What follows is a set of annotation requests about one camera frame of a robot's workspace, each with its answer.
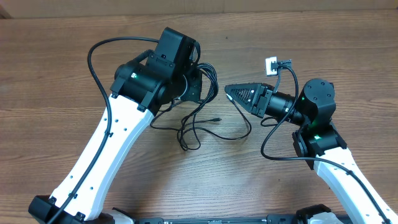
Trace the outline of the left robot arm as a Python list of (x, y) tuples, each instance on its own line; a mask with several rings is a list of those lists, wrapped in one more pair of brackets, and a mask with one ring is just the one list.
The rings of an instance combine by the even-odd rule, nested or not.
[(39, 223), (132, 223), (126, 213), (103, 208), (130, 148), (160, 107), (174, 99), (195, 101), (200, 44), (165, 28), (156, 48), (118, 67), (106, 107), (79, 159), (50, 195), (38, 195), (28, 211)]

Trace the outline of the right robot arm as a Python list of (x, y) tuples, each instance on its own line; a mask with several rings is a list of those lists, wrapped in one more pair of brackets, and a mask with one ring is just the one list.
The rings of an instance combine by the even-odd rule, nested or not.
[(266, 83), (233, 84), (224, 90), (229, 99), (259, 118), (299, 126), (292, 133), (294, 159), (305, 161), (323, 179), (353, 223), (397, 223), (397, 214), (360, 171), (332, 122), (336, 110), (332, 83), (309, 80), (294, 96)]

